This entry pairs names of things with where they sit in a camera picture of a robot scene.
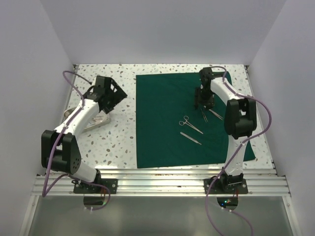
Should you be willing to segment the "stainless steel tray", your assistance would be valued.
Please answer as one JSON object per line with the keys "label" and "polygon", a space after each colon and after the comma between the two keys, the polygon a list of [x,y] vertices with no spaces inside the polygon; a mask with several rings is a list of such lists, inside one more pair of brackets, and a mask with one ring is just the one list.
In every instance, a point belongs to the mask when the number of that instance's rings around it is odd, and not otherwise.
{"label": "stainless steel tray", "polygon": [[[65,110],[63,114],[63,119],[66,120],[75,110],[76,108],[69,108]],[[111,122],[110,114],[106,114],[104,111],[101,111],[97,114],[92,120],[87,124],[87,126],[82,131],[83,133],[91,131],[96,128],[100,128],[101,126],[107,125]]]}

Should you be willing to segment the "short steel tweezers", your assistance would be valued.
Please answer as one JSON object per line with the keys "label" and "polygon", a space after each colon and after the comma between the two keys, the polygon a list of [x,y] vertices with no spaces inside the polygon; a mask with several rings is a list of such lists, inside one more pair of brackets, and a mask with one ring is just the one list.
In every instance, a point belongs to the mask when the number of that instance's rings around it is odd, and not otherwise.
{"label": "short steel tweezers", "polygon": [[208,119],[207,119],[207,117],[206,117],[206,115],[205,115],[203,109],[200,108],[200,110],[201,110],[202,116],[203,116],[203,118],[204,118],[204,121],[205,121],[206,123],[208,123]]}

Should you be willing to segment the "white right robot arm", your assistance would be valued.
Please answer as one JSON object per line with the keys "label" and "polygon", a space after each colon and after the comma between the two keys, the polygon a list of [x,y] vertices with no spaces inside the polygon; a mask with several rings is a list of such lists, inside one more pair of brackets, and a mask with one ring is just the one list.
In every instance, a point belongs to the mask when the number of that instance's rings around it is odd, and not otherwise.
{"label": "white right robot arm", "polygon": [[243,161],[246,146],[252,133],[257,128],[256,101],[238,93],[237,89],[226,80],[227,70],[214,72],[212,67],[199,71],[201,85],[194,91],[194,107],[200,105],[212,108],[215,97],[225,104],[223,119],[224,130],[228,135],[228,150],[221,172],[211,179],[205,179],[207,192],[227,194],[235,191],[247,193],[243,174]]}

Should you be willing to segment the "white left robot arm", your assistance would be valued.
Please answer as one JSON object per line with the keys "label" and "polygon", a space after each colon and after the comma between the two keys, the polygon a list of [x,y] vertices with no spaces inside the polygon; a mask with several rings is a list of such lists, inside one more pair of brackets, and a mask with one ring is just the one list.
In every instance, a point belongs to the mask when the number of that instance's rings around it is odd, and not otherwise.
{"label": "white left robot arm", "polygon": [[97,76],[85,93],[78,92],[81,101],[74,111],[54,130],[41,136],[41,164],[46,174],[61,172],[85,181],[91,193],[101,190],[102,180],[97,170],[81,163],[77,139],[92,119],[101,112],[109,114],[127,98],[124,90],[111,77]]}

